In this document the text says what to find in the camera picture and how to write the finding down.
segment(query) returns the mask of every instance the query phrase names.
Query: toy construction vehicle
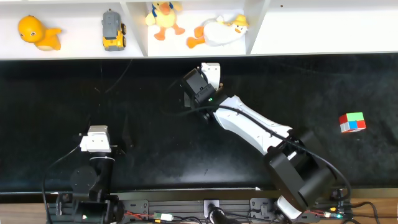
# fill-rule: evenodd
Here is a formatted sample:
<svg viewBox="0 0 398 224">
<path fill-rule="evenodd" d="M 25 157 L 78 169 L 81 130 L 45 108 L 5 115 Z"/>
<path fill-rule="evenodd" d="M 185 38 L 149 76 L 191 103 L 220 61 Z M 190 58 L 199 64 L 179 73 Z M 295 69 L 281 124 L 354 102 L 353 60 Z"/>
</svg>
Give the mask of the toy construction vehicle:
<svg viewBox="0 0 398 224">
<path fill-rule="evenodd" d="M 119 13 L 109 11 L 104 13 L 102 20 L 104 48 L 107 51 L 124 50 L 126 47 L 126 25 L 121 22 Z"/>
</svg>

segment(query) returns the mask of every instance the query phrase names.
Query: blue vest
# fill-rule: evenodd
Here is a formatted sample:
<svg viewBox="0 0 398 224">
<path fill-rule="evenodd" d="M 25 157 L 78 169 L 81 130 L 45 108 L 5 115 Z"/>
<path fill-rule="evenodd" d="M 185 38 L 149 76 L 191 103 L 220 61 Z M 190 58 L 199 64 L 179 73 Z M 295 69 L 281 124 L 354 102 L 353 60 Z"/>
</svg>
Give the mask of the blue vest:
<svg viewBox="0 0 398 224">
<path fill-rule="evenodd" d="M 173 4 L 171 2 L 170 2 L 170 8 L 171 9 L 174 8 L 174 6 L 173 6 Z M 154 17 L 156 18 L 157 14 L 156 14 L 155 10 L 156 10 L 156 7 L 154 6 L 154 3 L 152 3 L 152 15 L 154 15 Z"/>
</svg>

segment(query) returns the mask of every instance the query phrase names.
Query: wooden floor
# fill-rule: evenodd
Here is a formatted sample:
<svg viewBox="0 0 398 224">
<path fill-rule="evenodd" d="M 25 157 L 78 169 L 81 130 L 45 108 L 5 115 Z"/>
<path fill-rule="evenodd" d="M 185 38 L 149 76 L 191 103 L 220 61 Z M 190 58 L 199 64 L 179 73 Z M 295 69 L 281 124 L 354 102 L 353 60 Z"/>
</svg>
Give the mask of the wooden floor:
<svg viewBox="0 0 398 224">
<path fill-rule="evenodd" d="M 370 201 L 375 204 L 379 216 L 398 216 L 398 198 L 352 199 L 353 203 Z M 373 215 L 370 205 L 353 209 L 355 214 Z M 376 223 L 374 218 L 356 218 L 361 224 Z M 398 223 L 397 218 L 380 218 L 382 224 Z M 42 203 L 0 204 L 0 224 L 44 224 L 45 211 Z M 342 221 L 323 221 L 337 224 Z"/>
</svg>

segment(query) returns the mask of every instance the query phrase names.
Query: cube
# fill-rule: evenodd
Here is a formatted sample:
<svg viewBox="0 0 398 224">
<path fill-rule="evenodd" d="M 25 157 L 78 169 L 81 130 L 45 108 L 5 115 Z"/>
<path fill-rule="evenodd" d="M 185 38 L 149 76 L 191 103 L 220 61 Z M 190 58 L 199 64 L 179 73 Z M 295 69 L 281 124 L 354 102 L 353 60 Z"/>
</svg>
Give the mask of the cube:
<svg viewBox="0 0 398 224">
<path fill-rule="evenodd" d="M 339 118 L 342 133 L 357 132 L 366 129 L 362 112 L 344 114 Z"/>
</svg>

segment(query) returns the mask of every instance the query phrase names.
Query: black table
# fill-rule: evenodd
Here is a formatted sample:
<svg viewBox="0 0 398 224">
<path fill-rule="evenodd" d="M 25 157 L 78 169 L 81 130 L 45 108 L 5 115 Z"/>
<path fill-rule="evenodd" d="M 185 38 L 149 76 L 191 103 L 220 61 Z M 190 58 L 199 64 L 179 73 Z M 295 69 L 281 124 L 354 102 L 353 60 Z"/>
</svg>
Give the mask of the black table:
<svg viewBox="0 0 398 224">
<path fill-rule="evenodd" d="M 398 186 L 398 56 L 362 54 L 133 60 L 108 94 L 129 60 L 0 62 L 0 192 L 40 191 L 45 168 L 78 145 L 89 116 L 112 136 L 126 115 L 135 147 L 116 158 L 112 192 L 273 189 L 262 156 L 241 138 L 194 114 L 160 112 L 182 110 L 180 89 L 164 91 L 201 62 L 219 62 L 225 88 L 266 118 L 313 129 L 353 187 Z M 367 129 L 341 134 L 339 116 L 357 111 Z M 74 152 L 54 167 L 47 189 L 70 190 L 88 158 Z"/>
</svg>

